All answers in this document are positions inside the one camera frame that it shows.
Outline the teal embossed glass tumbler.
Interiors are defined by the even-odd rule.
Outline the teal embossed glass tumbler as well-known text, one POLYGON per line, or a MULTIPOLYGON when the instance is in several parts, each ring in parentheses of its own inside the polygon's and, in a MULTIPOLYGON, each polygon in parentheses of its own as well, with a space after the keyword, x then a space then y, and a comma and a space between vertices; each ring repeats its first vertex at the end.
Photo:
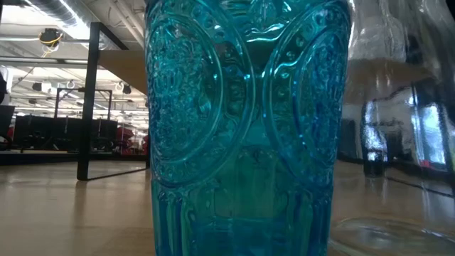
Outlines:
POLYGON ((326 256, 348 0, 148 0, 156 256, 326 256))

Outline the red seats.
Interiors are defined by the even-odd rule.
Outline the red seats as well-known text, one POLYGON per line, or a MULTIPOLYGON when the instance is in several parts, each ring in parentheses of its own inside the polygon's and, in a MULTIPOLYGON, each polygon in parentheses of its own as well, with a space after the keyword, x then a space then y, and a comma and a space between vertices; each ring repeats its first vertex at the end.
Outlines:
POLYGON ((144 132, 118 127, 114 152, 120 155, 146 155, 148 138, 144 132))

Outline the black office partition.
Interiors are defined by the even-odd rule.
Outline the black office partition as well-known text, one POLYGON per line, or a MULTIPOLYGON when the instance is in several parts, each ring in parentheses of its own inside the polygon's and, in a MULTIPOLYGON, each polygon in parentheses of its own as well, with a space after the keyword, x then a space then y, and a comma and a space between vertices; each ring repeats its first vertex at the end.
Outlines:
MULTIPOLYGON (((20 149, 78 152, 81 124, 81 119, 69 117, 17 117, 13 143, 20 149)), ((91 150, 111 152, 117 140, 117 125, 113 120, 92 120, 91 150)))

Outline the clear smooth glass vase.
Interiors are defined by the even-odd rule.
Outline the clear smooth glass vase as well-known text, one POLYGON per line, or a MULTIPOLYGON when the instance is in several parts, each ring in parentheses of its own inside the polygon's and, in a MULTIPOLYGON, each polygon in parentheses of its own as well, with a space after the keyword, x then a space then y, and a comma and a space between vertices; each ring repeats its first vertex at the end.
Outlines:
POLYGON ((455 256, 449 0, 350 0, 330 256, 455 256))

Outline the black ceiling-mounted device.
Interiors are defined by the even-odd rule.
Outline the black ceiling-mounted device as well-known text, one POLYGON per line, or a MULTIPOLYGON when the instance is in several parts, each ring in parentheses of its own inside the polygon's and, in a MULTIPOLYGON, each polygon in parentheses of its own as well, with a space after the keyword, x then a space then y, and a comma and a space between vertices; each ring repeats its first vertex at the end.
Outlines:
POLYGON ((47 57, 51 53, 58 50, 64 33, 56 28, 45 28, 43 32, 38 35, 38 41, 43 46, 42 58, 47 57))

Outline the black office chair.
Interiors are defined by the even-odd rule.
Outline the black office chair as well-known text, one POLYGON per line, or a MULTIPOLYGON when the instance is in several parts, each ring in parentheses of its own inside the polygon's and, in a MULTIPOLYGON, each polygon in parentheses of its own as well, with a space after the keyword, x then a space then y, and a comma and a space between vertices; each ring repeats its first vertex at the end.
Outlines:
POLYGON ((0 137, 6 140, 6 147, 11 147, 12 139, 8 130, 14 115, 15 107, 11 105, 0 105, 0 137))

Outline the black aluminium table frame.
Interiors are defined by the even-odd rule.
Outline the black aluminium table frame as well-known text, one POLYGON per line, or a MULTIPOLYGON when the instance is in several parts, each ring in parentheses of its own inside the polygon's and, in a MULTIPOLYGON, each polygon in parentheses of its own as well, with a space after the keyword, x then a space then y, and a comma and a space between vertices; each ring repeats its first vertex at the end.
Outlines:
MULTIPOLYGON (((0 166, 49 164, 74 162, 79 160, 78 154, 42 154, 42 153, 15 153, 0 151, 0 166)), ((116 155, 116 154, 91 154, 90 161, 146 161, 146 155, 116 155)))

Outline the silver ceiling duct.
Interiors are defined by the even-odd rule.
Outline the silver ceiling duct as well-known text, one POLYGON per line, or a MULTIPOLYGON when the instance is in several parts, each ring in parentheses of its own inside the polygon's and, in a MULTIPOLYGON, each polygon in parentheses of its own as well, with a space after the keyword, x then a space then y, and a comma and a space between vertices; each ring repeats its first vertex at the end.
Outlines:
POLYGON ((63 26, 87 25, 91 13, 82 0, 24 0, 35 10, 55 19, 63 26))

